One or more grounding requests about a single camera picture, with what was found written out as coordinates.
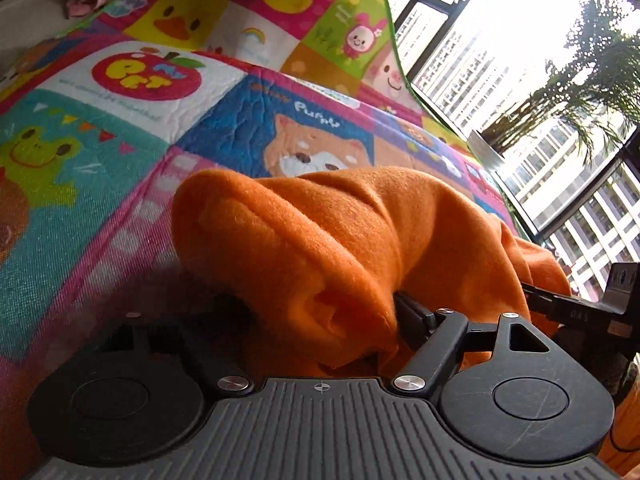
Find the orange fleece garment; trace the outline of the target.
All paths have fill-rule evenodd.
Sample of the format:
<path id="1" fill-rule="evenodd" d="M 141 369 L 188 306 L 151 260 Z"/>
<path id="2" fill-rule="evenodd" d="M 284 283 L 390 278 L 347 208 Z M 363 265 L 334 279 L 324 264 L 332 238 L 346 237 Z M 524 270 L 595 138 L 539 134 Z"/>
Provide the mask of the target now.
<path id="1" fill-rule="evenodd" d="M 570 290 L 551 252 L 408 168 L 203 170 L 178 187 L 171 235 L 186 270 L 253 313 L 240 364 L 255 378 L 396 374 L 398 290 L 479 323 L 529 316 L 525 285 Z"/>

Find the potted green plant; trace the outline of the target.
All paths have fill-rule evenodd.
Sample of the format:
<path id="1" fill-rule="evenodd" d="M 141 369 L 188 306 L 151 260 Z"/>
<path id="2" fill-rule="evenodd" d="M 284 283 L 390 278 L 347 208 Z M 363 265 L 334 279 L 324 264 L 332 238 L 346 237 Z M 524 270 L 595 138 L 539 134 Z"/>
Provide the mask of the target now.
<path id="1" fill-rule="evenodd" d="M 566 36 L 572 57 L 562 66 L 548 62 L 546 83 L 507 108 L 480 132 L 503 154 L 548 119 L 577 134 L 584 162 L 624 143 L 623 130 L 639 125 L 639 34 L 625 28 L 639 10 L 625 0 L 582 0 L 582 10 Z"/>

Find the colourful cartoon play mat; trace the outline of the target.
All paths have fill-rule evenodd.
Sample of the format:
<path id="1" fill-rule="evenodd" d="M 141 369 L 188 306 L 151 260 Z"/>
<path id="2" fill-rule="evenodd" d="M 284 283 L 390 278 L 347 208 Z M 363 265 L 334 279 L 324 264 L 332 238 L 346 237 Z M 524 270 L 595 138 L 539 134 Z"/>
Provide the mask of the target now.
<path id="1" fill-rule="evenodd" d="M 387 0 L 114 0 L 1 81 L 1 474 L 41 462 L 43 378 L 109 318 L 194 304 L 170 203 L 195 171 L 405 166 L 502 220 L 411 92 Z"/>

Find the grey covered sofa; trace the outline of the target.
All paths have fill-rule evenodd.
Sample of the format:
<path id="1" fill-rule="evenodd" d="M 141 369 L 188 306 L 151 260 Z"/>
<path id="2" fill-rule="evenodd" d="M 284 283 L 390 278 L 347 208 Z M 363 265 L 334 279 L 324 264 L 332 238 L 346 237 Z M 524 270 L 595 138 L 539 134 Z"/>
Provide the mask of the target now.
<path id="1" fill-rule="evenodd" d="M 67 0 L 1 0 L 1 73 L 40 41 L 68 32 L 85 18 L 69 18 Z"/>

